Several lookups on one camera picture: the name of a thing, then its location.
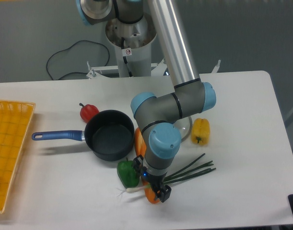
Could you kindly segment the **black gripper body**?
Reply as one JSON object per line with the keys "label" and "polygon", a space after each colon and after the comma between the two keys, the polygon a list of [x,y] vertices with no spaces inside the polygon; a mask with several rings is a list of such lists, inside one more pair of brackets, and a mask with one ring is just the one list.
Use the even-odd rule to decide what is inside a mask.
{"label": "black gripper body", "polygon": [[167,174],[166,169],[156,169],[150,166],[142,155],[133,159],[132,168],[152,189],[161,189],[164,185],[164,178]]}

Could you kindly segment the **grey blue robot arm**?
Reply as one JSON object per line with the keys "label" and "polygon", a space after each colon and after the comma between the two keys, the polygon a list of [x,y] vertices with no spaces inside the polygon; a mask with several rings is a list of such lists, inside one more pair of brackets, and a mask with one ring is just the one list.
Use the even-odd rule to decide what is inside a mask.
{"label": "grey blue robot arm", "polygon": [[76,2],[85,24],[106,22],[105,34],[115,48],[121,77],[150,75],[151,44],[156,38],[160,41],[174,92],[161,97],[143,92],[130,106],[146,143],[145,155],[134,159],[133,168],[149,182],[156,199],[164,202],[171,193],[164,178],[181,143],[174,122],[213,108],[216,94],[199,78],[176,2],[151,0],[148,4],[150,13],[144,12],[141,0]]}

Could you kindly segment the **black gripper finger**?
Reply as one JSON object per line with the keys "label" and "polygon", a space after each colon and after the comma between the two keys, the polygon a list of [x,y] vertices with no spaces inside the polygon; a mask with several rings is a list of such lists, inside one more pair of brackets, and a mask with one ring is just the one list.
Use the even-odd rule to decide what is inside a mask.
{"label": "black gripper finger", "polygon": [[154,200],[162,201],[163,195],[162,195],[162,189],[163,189],[163,183],[157,183],[152,185],[152,190],[155,193]]}
{"label": "black gripper finger", "polygon": [[170,197],[171,191],[172,191],[172,189],[168,185],[164,184],[160,187],[159,199],[162,203],[164,203]]}

